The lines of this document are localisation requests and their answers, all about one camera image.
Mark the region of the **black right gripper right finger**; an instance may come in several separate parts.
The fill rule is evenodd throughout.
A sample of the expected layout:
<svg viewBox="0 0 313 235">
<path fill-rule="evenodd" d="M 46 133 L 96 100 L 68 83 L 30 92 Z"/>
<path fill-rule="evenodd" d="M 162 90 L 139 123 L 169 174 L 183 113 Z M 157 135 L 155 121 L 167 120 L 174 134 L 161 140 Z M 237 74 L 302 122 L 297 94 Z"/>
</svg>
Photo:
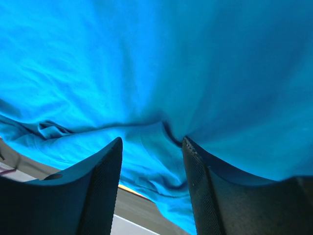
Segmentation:
<svg viewBox="0 0 313 235">
<path fill-rule="evenodd" d="M 310 235 L 313 179 L 273 181 L 242 171 L 182 142 L 184 166 L 199 235 Z"/>
</svg>

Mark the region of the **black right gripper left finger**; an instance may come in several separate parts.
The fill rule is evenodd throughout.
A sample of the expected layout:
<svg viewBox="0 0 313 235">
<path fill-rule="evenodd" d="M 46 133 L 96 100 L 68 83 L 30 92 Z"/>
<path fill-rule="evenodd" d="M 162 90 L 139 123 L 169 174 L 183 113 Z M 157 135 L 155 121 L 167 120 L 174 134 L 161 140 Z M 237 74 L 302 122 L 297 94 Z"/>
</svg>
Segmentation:
<svg viewBox="0 0 313 235">
<path fill-rule="evenodd" d="M 43 180 L 0 179 L 3 235 L 108 235 L 122 165 L 122 139 Z"/>
</svg>

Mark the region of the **blue t-shirt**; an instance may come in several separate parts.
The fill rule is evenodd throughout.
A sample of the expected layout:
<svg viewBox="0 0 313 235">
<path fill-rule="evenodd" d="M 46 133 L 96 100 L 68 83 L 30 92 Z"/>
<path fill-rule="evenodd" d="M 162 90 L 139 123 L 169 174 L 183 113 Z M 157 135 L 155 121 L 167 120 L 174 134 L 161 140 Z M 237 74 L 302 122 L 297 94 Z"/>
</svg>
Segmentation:
<svg viewBox="0 0 313 235">
<path fill-rule="evenodd" d="M 0 135 L 56 169 L 123 140 L 120 183 L 196 227 L 180 144 L 313 173 L 310 0 L 3 0 Z"/>
</svg>

